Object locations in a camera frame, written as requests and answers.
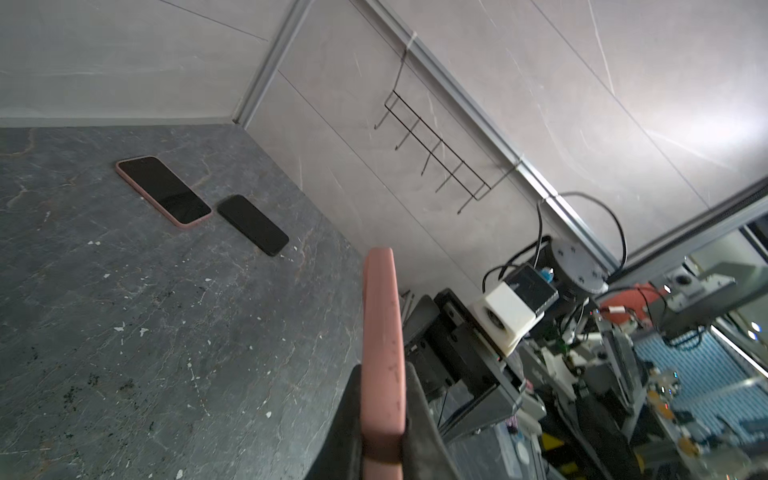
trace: marble wall tile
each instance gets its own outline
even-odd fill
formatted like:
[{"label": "marble wall tile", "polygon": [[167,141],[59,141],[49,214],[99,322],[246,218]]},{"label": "marble wall tile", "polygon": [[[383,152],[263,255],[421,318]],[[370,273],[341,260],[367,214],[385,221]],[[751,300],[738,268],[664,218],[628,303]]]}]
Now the marble wall tile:
[{"label": "marble wall tile", "polygon": [[465,301],[477,297],[475,279],[281,74],[248,131],[358,251],[394,250],[401,290],[434,295],[450,287]]},{"label": "marble wall tile", "polygon": [[290,0],[161,0],[198,15],[272,40],[283,21]]},{"label": "marble wall tile", "polygon": [[535,5],[562,33],[566,41],[578,52],[604,84],[614,83],[611,70],[605,60],[611,45],[603,45],[601,27],[604,18],[598,21],[596,2],[593,0],[535,0]]},{"label": "marble wall tile", "polygon": [[[707,207],[534,4],[437,4],[391,2],[557,190],[586,191],[617,211],[631,249]],[[573,203],[616,251],[610,217]]]},{"label": "marble wall tile", "polygon": [[594,1],[616,95],[713,206],[768,174],[768,5]]},{"label": "marble wall tile", "polygon": [[0,118],[19,124],[229,117],[266,53],[265,41],[157,0],[9,2],[0,44]]},{"label": "marble wall tile", "polygon": [[[392,89],[398,66],[399,54],[352,3],[319,0],[280,71],[479,285],[487,269],[503,263],[533,241],[537,231],[535,208],[513,183],[503,182],[485,199],[470,202],[457,215],[469,197],[467,191],[450,179],[435,192],[448,174],[434,159],[420,174],[428,153],[416,139],[407,138],[395,150],[407,129],[389,116],[378,130],[373,130],[386,111],[383,102]],[[403,70],[398,91],[489,183],[503,175],[498,160],[483,151],[410,68]],[[393,110],[408,126],[416,119],[400,104]],[[428,146],[437,144],[438,138],[421,124],[415,132]],[[448,149],[439,147],[435,155],[450,169],[458,165]],[[471,191],[480,184],[466,167],[456,176]]]}]

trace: black smartphone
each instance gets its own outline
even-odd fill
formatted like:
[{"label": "black smartphone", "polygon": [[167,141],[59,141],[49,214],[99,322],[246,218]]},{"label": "black smartphone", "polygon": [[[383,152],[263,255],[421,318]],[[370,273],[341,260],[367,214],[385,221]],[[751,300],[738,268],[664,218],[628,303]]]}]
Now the black smartphone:
[{"label": "black smartphone", "polygon": [[270,257],[277,255],[288,244],[288,236],[242,195],[227,198],[217,210]]},{"label": "black smartphone", "polygon": [[157,157],[119,161],[115,170],[177,227],[189,228],[212,210]]}]

